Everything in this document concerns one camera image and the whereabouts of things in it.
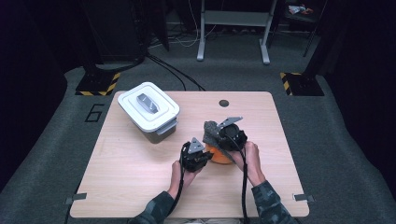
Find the orange object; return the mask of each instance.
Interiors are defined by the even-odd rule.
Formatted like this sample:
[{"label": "orange object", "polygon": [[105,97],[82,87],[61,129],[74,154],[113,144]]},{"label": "orange object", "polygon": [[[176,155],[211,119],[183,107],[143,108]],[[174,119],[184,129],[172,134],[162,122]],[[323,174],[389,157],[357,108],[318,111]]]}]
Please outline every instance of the orange object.
[{"label": "orange object", "polygon": [[213,153],[212,161],[221,163],[221,164],[233,163],[232,161],[230,161],[230,159],[228,159],[226,156],[224,156],[224,154],[222,154],[218,148],[216,148],[212,145],[209,145],[209,144],[205,144],[205,149],[206,149],[206,151]]}]

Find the table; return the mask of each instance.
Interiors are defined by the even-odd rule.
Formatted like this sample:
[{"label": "table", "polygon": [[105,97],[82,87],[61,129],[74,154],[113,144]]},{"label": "table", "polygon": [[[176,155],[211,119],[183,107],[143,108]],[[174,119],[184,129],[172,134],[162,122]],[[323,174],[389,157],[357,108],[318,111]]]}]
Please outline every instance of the table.
[{"label": "table", "polygon": [[203,61],[205,54],[205,25],[243,25],[243,26],[260,26],[265,27],[262,39],[259,40],[262,50],[262,62],[270,63],[266,42],[270,32],[272,19],[276,7],[276,0],[272,0],[269,12],[239,12],[239,11],[218,11],[205,10],[205,0],[201,0],[201,37],[198,47],[197,60]]},{"label": "table", "polygon": [[[294,217],[309,213],[306,201],[296,202],[292,194],[303,194],[286,136],[272,95],[263,91],[166,91],[180,106],[177,130],[159,144],[149,140],[119,106],[116,92],[97,143],[93,149],[78,193],[85,200],[74,201],[72,217],[134,217],[163,190],[168,190],[172,163],[182,145],[196,137],[202,141],[204,122],[222,122],[242,116],[236,122],[248,140],[260,149],[262,169]],[[220,100],[229,105],[222,107]],[[243,217],[241,206],[243,173],[233,164],[210,161],[191,186],[183,189],[170,217]],[[247,214],[257,210],[247,183]]]}]

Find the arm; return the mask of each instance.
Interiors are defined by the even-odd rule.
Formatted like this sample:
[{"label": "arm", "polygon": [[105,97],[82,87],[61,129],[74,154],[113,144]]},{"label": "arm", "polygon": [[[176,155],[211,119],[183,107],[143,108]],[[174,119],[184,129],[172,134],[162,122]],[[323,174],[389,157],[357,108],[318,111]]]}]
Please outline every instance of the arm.
[{"label": "arm", "polygon": [[[260,223],[294,223],[288,210],[280,202],[279,195],[265,179],[262,172],[259,148],[252,142],[246,142],[247,178],[253,186],[254,202],[260,217]],[[229,152],[236,165],[243,170],[244,162],[239,152]]]},{"label": "arm", "polygon": [[260,223],[295,223],[268,181],[265,180],[251,191],[259,213]]},{"label": "arm", "polygon": [[[186,171],[184,173],[183,189],[187,188],[191,184],[192,180],[201,172],[201,170],[198,170],[194,173],[191,173],[189,171]],[[180,178],[180,163],[178,161],[175,161],[172,164],[172,177],[169,190],[163,191],[157,197],[153,198],[146,205],[146,209],[141,214],[128,220],[128,224],[163,223],[163,221],[168,217],[168,213],[177,196]]]}]

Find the metal bracket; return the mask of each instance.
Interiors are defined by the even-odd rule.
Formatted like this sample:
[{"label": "metal bracket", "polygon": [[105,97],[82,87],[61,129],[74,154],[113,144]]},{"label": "metal bracket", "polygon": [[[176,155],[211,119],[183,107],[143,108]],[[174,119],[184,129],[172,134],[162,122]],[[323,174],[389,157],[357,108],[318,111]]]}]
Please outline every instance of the metal bracket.
[{"label": "metal bracket", "polygon": [[204,150],[204,146],[195,137],[193,137],[188,150],[189,154],[202,150]]},{"label": "metal bracket", "polygon": [[68,197],[64,201],[64,204],[72,204],[73,201],[75,200],[84,200],[87,198],[87,193],[80,193],[80,194],[75,194],[73,197]]},{"label": "metal bracket", "polygon": [[224,128],[227,127],[230,124],[234,124],[235,122],[243,119],[242,117],[229,117],[226,120],[224,120],[222,123],[218,124],[218,128]]},{"label": "metal bracket", "polygon": [[296,202],[307,201],[308,203],[313,203],[315,201],[314,196],[305,194],[293,194],[293,199]]}]

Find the black cable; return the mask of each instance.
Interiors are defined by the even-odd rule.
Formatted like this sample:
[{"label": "black cable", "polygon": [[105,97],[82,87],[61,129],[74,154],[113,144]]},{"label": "black cable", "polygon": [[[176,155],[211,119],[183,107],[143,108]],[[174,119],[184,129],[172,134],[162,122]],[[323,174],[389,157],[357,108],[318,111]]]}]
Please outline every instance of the black cable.
[{"label": "black cable", "polygon": [[296,220],[298,224],[303,224],[298,218],[295,218],[294,220]]},{"label": "black cable", "polygon": [[187,78],[189,81],[191,81],[192,83],[194,83],[194,84],[198,87],[199,90],[205,90],[205,89],[204,89],[201,85],[199,85],[192,77],[189,77],[188,75],[184,74],[183,72],[181,72],[180,70],[178,70],[178,69],[176,69],[174,66],[172,66],[171,64],[164,62],[163,60],[157,58],[157,57],[154,56],[154,55],[149,54],[149,56],[155,58],[155,59],[158,60],[159,62],[161,62],[161,63],[165,64],[166,66],[168,66],[168,67],[174,69],[175,71],[179,72],[183,77]]},{"label": "black cable", "polygon": [[175,71],[179,72],[183,77],[185,77],[186,79],[188,79],[189,81],[191,81],[193,84],[195,84],[198,87],[198,90],[202,90],[202,91],[206,91],[204,87],[202,87],[197,81],[195,81],[192,77],[184,74],[183,72],[181,72],[180,70],[178,70],[177,68],[175,68],[174,66],[172,66],[169,63],[166,63],[165,61],[161,60],[160,58],[147,53],[147,57],[149,57],[151,60],[156,60],[158,63],[161,63],[162,65],[166,65],[169,68],[174,69]]},{"label": "black cable", "polygon": [[173,210],[176,208],[176,205],[178,203],[178,200],[180,199],[180,195],[181,195],[181,191],[183,190],[183,185],[184,185],[184,168],[183,168],[183,157],[181,156],[181,152],[180,152],[180,159],[179,159],[179,163],[180,163],[180,182],[178,184],[178,190],[177,190],[177,196],[174,200],[174,203],[172,204],[171,209],[169,210],[168,216],[171,215],[171,213],[173,212]]},{"label": "black cable", "polygon": [[245,150],[245,155],[242,152],[242,148],[238,146],[238,144],[235,143],[235,141],[228,135],[225,134],[226,137],[228,137],[233,144],[238,148],[239,153],[241,154],[242,160],[244,162],[244,167],[243,167],[243,184],[242,184],[242,212],[244,214],[244,224],[248,224],[250,222],[250,219],[248,218],[248,212],[247,212],[247,205],[246,205],[246,200],[247,200],[247,184],[248,184],[248,164],[247,164],[247,158],[246,158],[246,150]]},{"label": "black cable", "polygon": [[184,84],[183,80],[181,80],[180,77],[178,77],[174,72],[172,72],[172,70],[170,70],[169,68],[167,68],[166,66],[164,66],[163,64],[161,64],[160,62],[158,62],[158,60],[156,58],[151,57],[151,55],[148,55],[148,58],[151,59],[152,61],[154,61],[155,63],[157,63],[158,65],[162,66],[164,69],[168,70],[170,73],[172,73],[183,85],[184,91],[186,91],[186,85]]}]

